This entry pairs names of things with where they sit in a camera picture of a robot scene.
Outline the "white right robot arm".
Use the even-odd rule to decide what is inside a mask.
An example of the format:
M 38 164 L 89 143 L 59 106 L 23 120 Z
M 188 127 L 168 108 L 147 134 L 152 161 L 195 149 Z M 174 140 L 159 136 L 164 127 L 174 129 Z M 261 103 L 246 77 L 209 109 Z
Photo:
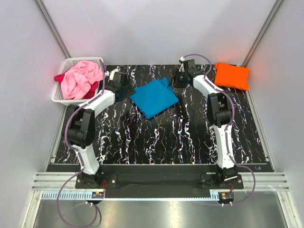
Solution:
M 191 85 L 207 98 L 207 120 L 215 132 L 218 153 L 217 170 L 211 185 L 227 188 L 238 177 L 232 150 L 231 131 L 235 117 L 232 95 L 199 71 L 194 59 L 181 57 L 179 62 L 181 66 L 173 71 L 170 84 L 176 88 Z

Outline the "blue t shirt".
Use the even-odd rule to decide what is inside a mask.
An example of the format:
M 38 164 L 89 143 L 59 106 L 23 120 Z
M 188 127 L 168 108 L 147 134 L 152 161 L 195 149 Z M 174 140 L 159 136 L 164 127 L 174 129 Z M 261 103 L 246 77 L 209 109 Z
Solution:
M 178 103 L 178 98 L 167 78 L 154 80 L 134 89 L 130 100 L 139 108 L 147 120 Z

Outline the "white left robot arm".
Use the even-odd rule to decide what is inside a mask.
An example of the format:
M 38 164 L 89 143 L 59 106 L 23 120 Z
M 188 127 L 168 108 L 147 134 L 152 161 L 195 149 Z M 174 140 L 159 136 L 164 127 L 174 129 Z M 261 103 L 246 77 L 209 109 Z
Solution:
M 75 152 L 79 160 L 78 176 L 92 188 L 98 188 L 103 182 L 101 167 L 93 148 L 95 118 L 109 106 L 134 93 L 132 80 L 126 73 L 115 69 L 106 74 L 109 78 L 103 81 L 100 92 L 79 105 L 68 105 L 62 127 L 67 147 Z

